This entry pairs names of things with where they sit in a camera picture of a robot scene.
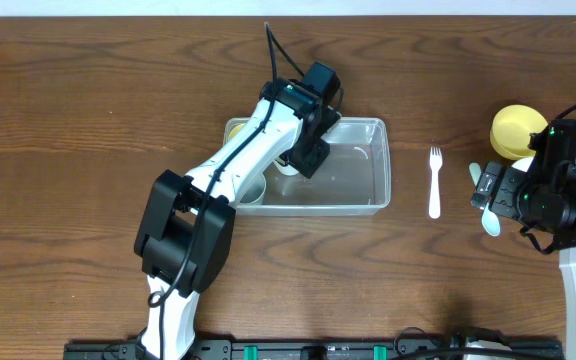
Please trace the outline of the cream plastic cup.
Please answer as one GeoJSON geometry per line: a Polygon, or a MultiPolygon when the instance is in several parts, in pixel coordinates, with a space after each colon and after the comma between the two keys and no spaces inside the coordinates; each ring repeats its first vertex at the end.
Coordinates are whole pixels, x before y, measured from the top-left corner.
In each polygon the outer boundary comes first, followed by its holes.
{"type": "Polygon", "coordinates": [[[274,160],[274,165],[277,167],[278,171],[285,176],[295,176],[299,173],[298,170],[285,164],[280,158],[274,160]]]}

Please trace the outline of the grey plastic cup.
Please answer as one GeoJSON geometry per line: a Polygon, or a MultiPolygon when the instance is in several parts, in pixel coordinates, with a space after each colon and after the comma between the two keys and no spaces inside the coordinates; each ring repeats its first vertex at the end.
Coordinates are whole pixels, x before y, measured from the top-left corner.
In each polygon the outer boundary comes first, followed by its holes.
{"type": "Polygon", "coordinates": [[[248,205],[261,204],[264,200],[266,186],[267,186],[266,178],[262,173],[253,177],[251,179],[250,186],[248,187],[247,191],[243,194],[240,203],[248,205]]]}

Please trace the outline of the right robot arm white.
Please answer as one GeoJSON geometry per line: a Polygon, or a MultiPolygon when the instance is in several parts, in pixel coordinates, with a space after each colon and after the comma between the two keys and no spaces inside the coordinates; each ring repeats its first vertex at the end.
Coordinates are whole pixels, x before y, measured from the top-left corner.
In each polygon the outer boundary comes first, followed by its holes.
{"type": "Polygon", "coordinates": [[[536,159],[527,169],[491,162],[469,165],[475,183],[471,204],[522,225],[538,252],[556,252],[566,301],[566,349],[576,359],[576,181],[563,182],[536,159]]]}

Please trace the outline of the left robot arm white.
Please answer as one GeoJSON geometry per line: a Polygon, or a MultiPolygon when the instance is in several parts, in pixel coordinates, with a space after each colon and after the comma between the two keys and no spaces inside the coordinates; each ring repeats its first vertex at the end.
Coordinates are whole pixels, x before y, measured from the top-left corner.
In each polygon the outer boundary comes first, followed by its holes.
{"type": "Polygon", "coordinates": [[[147,359],[181,359],[194,341],[199,296],[228,257],[236,208],[276,159],[310,178],[330,152],[323,134],[340,118],[335,75],[264,85],[244,128],[209,160],[154,182],[134,244],[147,275],[151,311],[141,338],[147,359]]]}

